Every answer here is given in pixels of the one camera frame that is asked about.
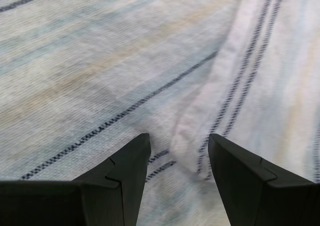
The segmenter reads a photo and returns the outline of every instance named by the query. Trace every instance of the striped towel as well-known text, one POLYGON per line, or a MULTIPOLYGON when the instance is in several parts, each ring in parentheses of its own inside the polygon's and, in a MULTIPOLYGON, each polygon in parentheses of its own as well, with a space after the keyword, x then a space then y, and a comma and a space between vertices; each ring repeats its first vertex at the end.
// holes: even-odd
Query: striped towel
POLYGON ((72 180, 140 133, 139 226, 227 226, 218 133, 320 182, 319 0, 0 0, 0 179, 72 180))

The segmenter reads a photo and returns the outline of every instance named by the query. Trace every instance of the light blue stripe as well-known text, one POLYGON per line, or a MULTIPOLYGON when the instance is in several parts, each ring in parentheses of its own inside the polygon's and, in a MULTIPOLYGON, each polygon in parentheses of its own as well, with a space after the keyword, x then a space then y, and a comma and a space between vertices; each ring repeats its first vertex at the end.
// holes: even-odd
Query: light blue stripe
POLYGON ((303 40, 303 32, 305 29, 306 21, 304 20, 304 15, 306 11, 306 5, 308 0, 300 0, 299 14, 295 22, 295 30, 293 32, 293 38, 288 44, 288 49, 286 56, 283 57, 280 73, 276 79, 276 83, 273 88, 273 94, 269 99, 268 105, 264 105, 267 108, 266 111, 263 111, 257 120, 254 128, 254 131, 251 133, 251 137, 248 141, 248 148, 255 149, 256 154, 261 153, 261 142, 265 138, 263 135, 267 134, 268 129, 271 129, 273 132, 282 132, 284 127, 284 117, 279 118, 279 115, 276 115, 275 122, 275 112, 280 111, 279 107, 282 105, 284 99, 284 90, 287 82, 292 76, 293 72, 297 68, 295 60, 297 55, 299 55, 299 48, 303 40))
POLYGON ((217 186, 215 184, 199 181, 199 179, 192 176, 189 179, 189 183, 183 184, 183 187, 175 192, 173 196, 168 196, 161 200, 164 197, 162 195, 162 198, 158 199, 160 201, 153 209, 148 211, 144 217, 138 218, 137 226, 154 225, 154 221, 157 220, 157 218, 160 218, 163 214, 167 215, 165 219, 161 220, 162 226, 176 225, 180 221, 186 220, 188 214, 194 210, 195 207, 198 207, 200 204, 203 205, 201 198, 210 197, 213 204, 216 204, 216 202, 214 202, 215 200, 221 203, 217 197, 214 197, 215 195, 219 195, 217 191, 217 186), (194 192, 195 188, 197 188, 197 195, 194 196, 192 202, 187 203, 183 208, 179 207, 179 209, 168 211, 168 208, 173 209, 178 203, 180 203, 182 200, 185 200, 185 198, 187 198, 186 196, 192 195, 192 192, 194 192))
MULTIPOLYGON (((90 121, 94 122, 92 123, 92 129, 95 129, 97 126, 104 123, 106 119, 121 112, 123 109, 127 108, 128 105, 131 105, 132 103, 136 102, 141 97, 146 96, 148 93, 161 87, 166 82, 169 82, 170 80, 174 79, 181 72, 197 64, 198 62, 203 60, 205 57, 207 57, 217 49, 218 49, 218 45, 212 45, 212 43, 210 43, 209 45, 206 45, 205 47, 203 47, 197 53, 188 57, 186 60, 171 67, 169 70, 162 73, 159 77, 154 78, 140 85, 139 87, 133 89, 132 91, 128 92, 126 95, 119 98, 116 102, 112 103, 111 105, 108 105, 107 108, 95 114, 95 116, 90 117, 90 121)), ((173 85, 170 89, 167 89, 165 92, 159 94, 157 97, 150 100, 144 106, 141 106, 141 108, 138 108, 135 111, 135 113, 133 113, 131 116, 128 116, 117 123, 117 127, 116 127, 117 130, 119 130, 119 132, 123 132, 127 130, 129 127, 131 127, 131 125, 133 124, 137 125, 141 120, 145 119, 148 116, 151 116, 154 113, 154 111, 156 111, 158 108, 165 105, 168 101, 174 99, 176 96, 180 95, 182 92, 187 90, 190 86, 201 82, 208 75, 211 69, 211 66, 212 66, 212 61, 210 60, 207 63, 205 63, 203 66, 201 66, 200 68, 192 72, 190 75, 186 76, 179 83, 173 85)), ((47 160, 49 157, 52 156, 52 154, 55 154, 55 152, 59 152, 69 144, 76 142, 77 140, 79 140, 79 138, 81 138, 83 135, 85 135, 87 132, 91 131, 92 129, 86 127, 86 128, 77 128, 76 131, 66 130, 65 135, 56 138, 53 144, 46 145, 43 148, 40 148, 37 151, 34 151, 32 155, 29 155, 21 159, 19 162, 17 162, 16 165, 12 166, 8 170, 0 172, 0 175, 5 178, 7 178, 7 176, 15 175, 15 172, 17 171, 17 169, 18 168, 25 169, 25 165, 28 162, 38 162, 39 164, 39 162, 47 160)), ((107 137, 108 140, 110 141, 112 141, 114 138, 117 137, 117 134, 115 134, 113 130, 106 130, 101 134, 104 137, 107 137)), ((89 140, 81 147, 89 147, 90 144, 91 143, 89 140)))
POLYGON ((58 47, 61 47, 69 42, 71 42, 73 39, 78 38, 88 32, 90 28, 97 27, 97 28, 103 28, 107 24, 113 22, 113 20, 117 19, 119 16, 122 16, 123 14, 128 14, 141 6, 150 4, 156 0, 139 0, 138 2, 132 3, 124 8, 121 8, 119 10, 116 10, 114 12, 110 12, 105 14, 99 19, 93 20, 90 23, 87 23, 85 26, 82 26, 78 28, 77 30, 67 34, 58 37, 56 40, 41 46, 37 49, 28 51, 27 53, 14 58, 11 62, 9 62, 5 67, 2 67, 0 69, 0 75, 4 75, 8 73, 9 71, 16 69, 18 67, 24 66, 26 64, 29 64, 33 60, 42 57, 43 55, 47 53, 51 53, 58 47))
POLYGON ((76 12, 71 12, 62 18, 55 19, 54 21, 47 23, 44 26, 31 29, 18 36, 14 36, 14 37, 2 40, 0 41, 0 56, 9 50, 14 50, 15 48, 19 47, 23 43, 39 38, 40 36, 44 34, 48 34, 51 31, 57 30, 65 26, 66 24, 72 23, 75 20, 90 16, 90 14, 101 10, 101 8, 111 6, 118 1, 120 0, 100 0, 90 6, 82 7, 76 12))

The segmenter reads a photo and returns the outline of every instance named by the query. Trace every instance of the cloth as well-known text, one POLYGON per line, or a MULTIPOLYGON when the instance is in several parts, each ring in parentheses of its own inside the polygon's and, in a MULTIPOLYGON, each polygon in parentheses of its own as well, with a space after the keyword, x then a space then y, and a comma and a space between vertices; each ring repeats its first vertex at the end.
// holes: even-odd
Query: cloth
POLYGON ((319 0, 0 0, 0 179, 72 180, 140 133, 139 226, 227 226, 218 133, 320 182, 319 0))

